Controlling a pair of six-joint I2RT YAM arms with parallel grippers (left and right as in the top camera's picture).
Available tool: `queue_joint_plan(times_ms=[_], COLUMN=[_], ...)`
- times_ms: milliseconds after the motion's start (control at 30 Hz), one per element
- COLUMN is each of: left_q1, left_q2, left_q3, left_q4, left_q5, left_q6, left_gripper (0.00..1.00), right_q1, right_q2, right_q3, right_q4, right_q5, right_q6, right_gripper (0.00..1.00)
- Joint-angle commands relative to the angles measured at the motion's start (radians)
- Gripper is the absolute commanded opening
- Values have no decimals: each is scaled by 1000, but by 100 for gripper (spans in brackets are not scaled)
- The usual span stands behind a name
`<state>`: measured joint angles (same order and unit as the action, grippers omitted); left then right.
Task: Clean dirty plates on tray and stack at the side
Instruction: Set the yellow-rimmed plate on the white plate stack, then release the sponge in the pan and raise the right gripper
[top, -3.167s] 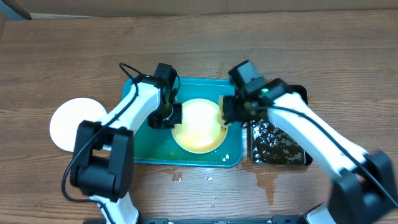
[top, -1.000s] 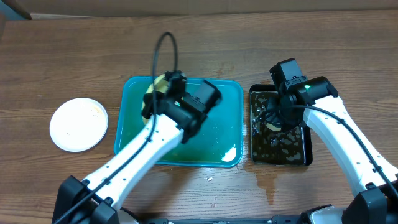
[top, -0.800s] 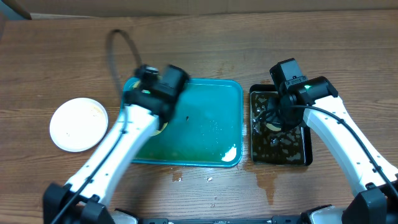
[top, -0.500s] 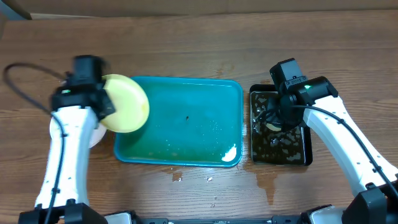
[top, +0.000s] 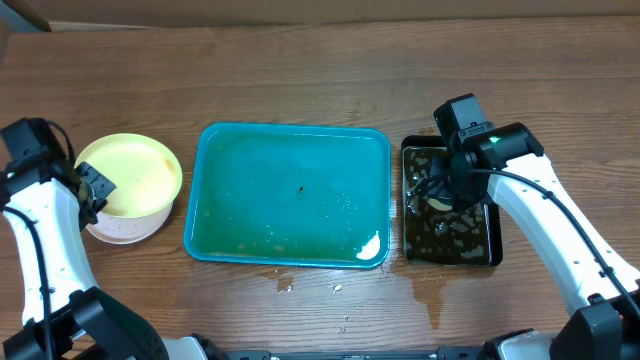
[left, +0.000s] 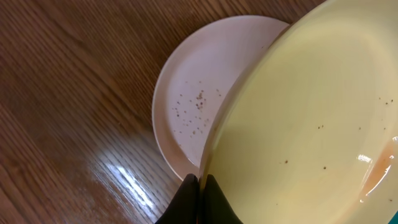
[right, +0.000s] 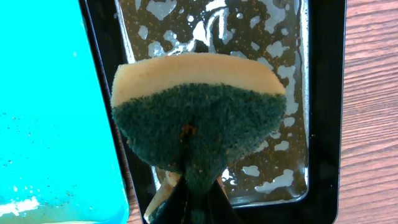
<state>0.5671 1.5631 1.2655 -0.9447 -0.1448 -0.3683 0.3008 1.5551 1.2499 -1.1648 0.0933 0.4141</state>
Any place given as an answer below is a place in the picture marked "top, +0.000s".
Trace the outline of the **white plate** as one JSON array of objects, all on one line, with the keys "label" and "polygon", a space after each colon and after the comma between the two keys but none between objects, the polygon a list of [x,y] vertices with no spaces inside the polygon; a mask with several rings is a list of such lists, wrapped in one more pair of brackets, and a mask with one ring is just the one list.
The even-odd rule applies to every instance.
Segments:
[{"label": "white plate", "polygon": [[115,245],[127,245],[142,241],[157,232],[171,214],[173,205],[138,218],[123,218],[98,214],[98,223],[89,224],[86,229],[97,239]]}]

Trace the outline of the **green rimmed plate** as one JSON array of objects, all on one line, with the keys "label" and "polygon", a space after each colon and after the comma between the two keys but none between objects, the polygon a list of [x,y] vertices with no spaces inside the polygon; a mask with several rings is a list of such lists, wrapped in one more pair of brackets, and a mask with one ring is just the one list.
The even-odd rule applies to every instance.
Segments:
[{"label": "green rimmed plate", "polygon": [[176,155],[161,142],[139,134],[102,137],[78,155],[115,185],[103,211],[114,217],[139,218],[171,205],[183,174]]}]

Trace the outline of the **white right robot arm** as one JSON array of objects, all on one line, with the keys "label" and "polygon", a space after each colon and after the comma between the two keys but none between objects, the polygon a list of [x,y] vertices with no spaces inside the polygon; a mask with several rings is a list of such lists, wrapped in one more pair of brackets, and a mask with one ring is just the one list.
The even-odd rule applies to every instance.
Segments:
[{"label": "white right robot arm", "polygon": [[521,123],[438,122],[448,156],[423,187],[454,212],[482,201],[502,208],[519,226],[561,291],[568,313],[597,299],[639,317],[639,272],[589,222],[554,172],[544,148]]}]

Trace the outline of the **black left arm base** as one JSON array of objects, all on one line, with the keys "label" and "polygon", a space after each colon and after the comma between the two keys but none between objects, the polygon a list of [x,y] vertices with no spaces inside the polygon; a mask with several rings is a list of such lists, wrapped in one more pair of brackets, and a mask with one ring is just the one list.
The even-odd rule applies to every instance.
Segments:
[{"label": "black left arm base", "polygon": [[20,332],[3,342],[4,354],[7,359],[62,359],[77,334],[94,340],[80,359],[169,358],[149,322],[96,287],[72,293],[69,303],[48,320],[28,320]]}]

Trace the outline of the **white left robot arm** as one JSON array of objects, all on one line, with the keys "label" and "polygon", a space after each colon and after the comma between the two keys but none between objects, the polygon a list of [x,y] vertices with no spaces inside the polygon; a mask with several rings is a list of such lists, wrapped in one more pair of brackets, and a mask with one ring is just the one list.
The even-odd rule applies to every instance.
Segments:
[{"label": "white left robot arm", "polygon": [[22,322],[40,322],[97,285],[81,237],[97,222],[116,185],[86,162],[73,166],[65,152],[9,153],[1,177],[1,214],[16,240],[24,287]]}]

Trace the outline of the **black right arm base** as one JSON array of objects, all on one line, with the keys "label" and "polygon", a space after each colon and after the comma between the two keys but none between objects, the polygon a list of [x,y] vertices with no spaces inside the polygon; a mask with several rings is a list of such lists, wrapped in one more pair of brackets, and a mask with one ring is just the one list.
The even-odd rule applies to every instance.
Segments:
[{"label": "black right arm base", "polygon": [[639,320],[618,296],[598,294],[556,334],[524,329],[483,344],[478,359],[639,360]]}]

